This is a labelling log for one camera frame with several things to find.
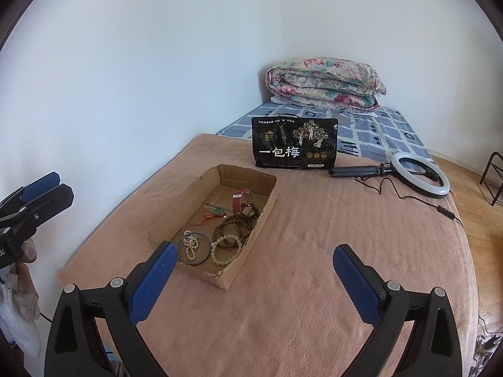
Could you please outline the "folded floral quilt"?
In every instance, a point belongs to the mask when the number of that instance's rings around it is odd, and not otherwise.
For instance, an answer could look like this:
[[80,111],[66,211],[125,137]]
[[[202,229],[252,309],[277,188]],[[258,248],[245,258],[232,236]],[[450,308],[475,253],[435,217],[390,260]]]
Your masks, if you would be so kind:
[[333,57],[291,58],[265,74],[272,98],[322,109],[373,112],[387,88],[371,66]]

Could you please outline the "pink fleece blanket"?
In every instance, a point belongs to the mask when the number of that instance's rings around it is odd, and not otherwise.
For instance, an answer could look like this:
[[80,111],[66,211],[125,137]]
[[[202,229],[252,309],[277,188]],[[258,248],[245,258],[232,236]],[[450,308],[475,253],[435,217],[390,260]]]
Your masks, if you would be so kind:
[[[105,286],[150,256],[147,233],[175,198],[219,164],[255,168],[249,140],[195,137],[123,201],[59,272],[62,286]],[[168,376],[341,376],[372,331],[333,270],[351,245],[384,280],[429,293],[440,286],[472,364],[478,292],[460,224],[390,184],[382,194],[326,171],[265,169],[277,199],[229,291],[177,267],[139,330]]]

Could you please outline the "black metal rack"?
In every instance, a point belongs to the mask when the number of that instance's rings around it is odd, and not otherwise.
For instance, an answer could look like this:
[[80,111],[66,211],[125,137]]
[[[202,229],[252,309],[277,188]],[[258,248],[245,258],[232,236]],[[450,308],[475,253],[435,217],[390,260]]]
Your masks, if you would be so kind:
[[492,207],[502,203],[502,154],[499,151],[490,154],[479,184],[488,191],[489,204]]

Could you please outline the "black snack bag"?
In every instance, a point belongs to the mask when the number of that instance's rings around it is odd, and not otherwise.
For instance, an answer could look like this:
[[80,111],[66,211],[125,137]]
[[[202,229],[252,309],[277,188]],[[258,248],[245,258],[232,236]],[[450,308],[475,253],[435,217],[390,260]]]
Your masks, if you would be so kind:
[[339,120],[253,117],[252,152],[259,168],[330,169],[335,165]]

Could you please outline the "blue bangle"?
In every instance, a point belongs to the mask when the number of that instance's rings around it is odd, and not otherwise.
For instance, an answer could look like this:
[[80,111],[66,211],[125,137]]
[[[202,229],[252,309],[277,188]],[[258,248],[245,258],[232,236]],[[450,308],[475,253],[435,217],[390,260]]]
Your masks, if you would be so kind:
[[200,232],[185,230],[176,243],[178,261],[185,265],[201,265],[210,258],[211,240]]

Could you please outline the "red strap wristwatch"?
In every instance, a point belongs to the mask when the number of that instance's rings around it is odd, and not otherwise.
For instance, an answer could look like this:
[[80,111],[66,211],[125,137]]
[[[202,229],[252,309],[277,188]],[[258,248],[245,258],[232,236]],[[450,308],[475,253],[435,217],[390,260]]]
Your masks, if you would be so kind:
[[253,200],[253,195],[246,188],[238,189],[232,195],[231,203],[233,214],[240,217],[252,218],[256,215],[256,205]]

